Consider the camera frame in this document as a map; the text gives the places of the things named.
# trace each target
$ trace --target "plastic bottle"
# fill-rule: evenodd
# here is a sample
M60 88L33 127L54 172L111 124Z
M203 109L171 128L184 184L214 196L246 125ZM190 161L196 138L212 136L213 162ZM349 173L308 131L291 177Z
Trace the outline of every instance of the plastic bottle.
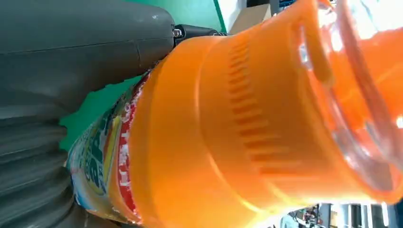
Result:
M181 43L73 147L78 201L156 228L265 228L318 202L397 202L401 9L299 0L235 36ZM93 156L86 144L104 155L93 169L77 156Z

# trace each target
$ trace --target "ribbed gray surface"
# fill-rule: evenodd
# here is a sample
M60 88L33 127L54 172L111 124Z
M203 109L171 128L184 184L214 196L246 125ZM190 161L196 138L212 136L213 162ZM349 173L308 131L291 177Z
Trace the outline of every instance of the ribbed gray surface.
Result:
M58 120L165 57L171 15L125 0L0 2L0 228L117 227L74 203Z

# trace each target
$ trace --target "label graphic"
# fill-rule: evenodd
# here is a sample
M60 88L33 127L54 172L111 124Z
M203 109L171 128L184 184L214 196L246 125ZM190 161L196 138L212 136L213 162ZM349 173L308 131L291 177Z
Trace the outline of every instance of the label graphic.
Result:
M127 208L138 221L141 219L131 191L128 139L137 101L148 77L149 74L130 87L111 109L76 140L69 151L66 167L72 174L77 202L89 212L107 219L127 221L108 198L111 184L117 184ZM117 162L117 172L112 170L114 162ZM113 173L117 173L114 179L118 183L110 181Z

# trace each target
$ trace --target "cardboard box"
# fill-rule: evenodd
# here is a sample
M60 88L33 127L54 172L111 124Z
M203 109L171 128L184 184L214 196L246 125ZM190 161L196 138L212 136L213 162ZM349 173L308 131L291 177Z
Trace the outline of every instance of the cardboard box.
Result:
M255 7L244 8L236 18L230 34L237 34L262 21L271 18L270 4L259 5Z

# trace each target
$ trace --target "green backdrop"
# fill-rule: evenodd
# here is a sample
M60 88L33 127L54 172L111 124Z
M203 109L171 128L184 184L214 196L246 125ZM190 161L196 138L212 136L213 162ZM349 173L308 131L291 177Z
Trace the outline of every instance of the green backdrop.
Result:
M176 24L189 24L225 32L225 26L217 0L132 0L133 2L155 5L166 9ZM90 93L74 114L63 118L61 125L67 127L67 137L60 147L68 150L83 131L109 107L139 77L128 79L117 85Z

